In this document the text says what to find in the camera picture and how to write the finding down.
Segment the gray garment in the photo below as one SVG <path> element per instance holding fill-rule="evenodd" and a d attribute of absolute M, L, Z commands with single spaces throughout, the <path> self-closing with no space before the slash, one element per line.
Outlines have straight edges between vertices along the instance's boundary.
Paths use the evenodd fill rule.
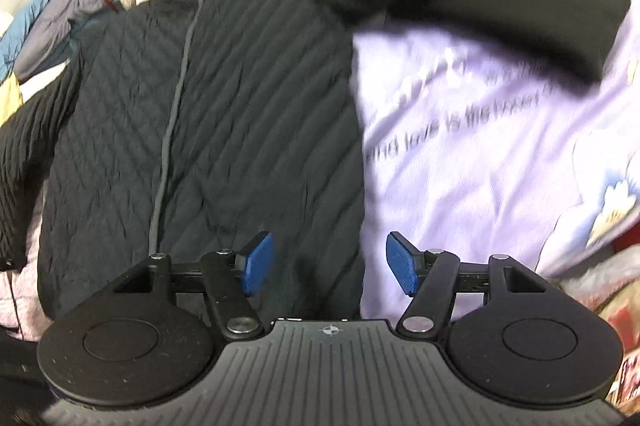
<path fill-rule="evenodd" d="M 103 0 L 51 0 L 31 27 L 14 62 L 18 81 L 23 83 L 34 75 L 39 64 L 65 40 L 74 22 L 84 21 L 105 8 Z"/>

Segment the gray ribbed plate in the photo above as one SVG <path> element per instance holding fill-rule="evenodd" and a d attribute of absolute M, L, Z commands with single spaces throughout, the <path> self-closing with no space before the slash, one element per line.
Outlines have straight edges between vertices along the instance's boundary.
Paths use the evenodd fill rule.
<path fill-rule="evenodd" d="M 561 411 L 494 402 L 458 380 L 438 348 L 393 335 L 386 322 L 276 322 L 227 346 L 213 370 L 172 401 L 132 411 L 60 402 L 55 426 L 613 426 L 596 400 Z"/>

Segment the yellow fabric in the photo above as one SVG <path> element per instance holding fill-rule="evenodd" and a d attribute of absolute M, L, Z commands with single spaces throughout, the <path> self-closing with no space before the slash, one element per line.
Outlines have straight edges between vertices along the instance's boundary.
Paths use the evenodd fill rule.
<path fill-rule="evenodd" d="M 0 84 L 0 126 L 22 106 L 20 84 L 15 73 L 9 74 Z"/>

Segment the lavender fabric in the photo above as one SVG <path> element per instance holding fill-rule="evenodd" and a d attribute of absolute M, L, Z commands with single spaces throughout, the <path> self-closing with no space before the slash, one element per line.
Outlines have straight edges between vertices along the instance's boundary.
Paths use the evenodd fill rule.
<path fill-rule="evenodd" d="M 588 91 L 543 59 L 444 28 L 387 20 L 355 35 L 363 317 L 394 324 L 410 301 L 386 265 L 390 231 L 467 262 L 506 253 L 548 277 L 638 220 L 638 3 Z"/>

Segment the metal screw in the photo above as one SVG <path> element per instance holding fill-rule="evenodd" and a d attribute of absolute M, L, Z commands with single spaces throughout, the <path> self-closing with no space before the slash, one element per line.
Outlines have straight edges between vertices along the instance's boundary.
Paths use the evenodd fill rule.
<path fill-rule="evenodd" d="M 402 322 L 402 326 L 409 332 L 429 332 L 433 329 L 434 323 L 432 319 L 424 316 L 406 317 Z"/>
<path fill-rule="evenodd" d="M 235 334 L 248 334 L 258 330 L 258 322 L 252 317 L 232 317 L 226 323 L 226 328 Z"/>

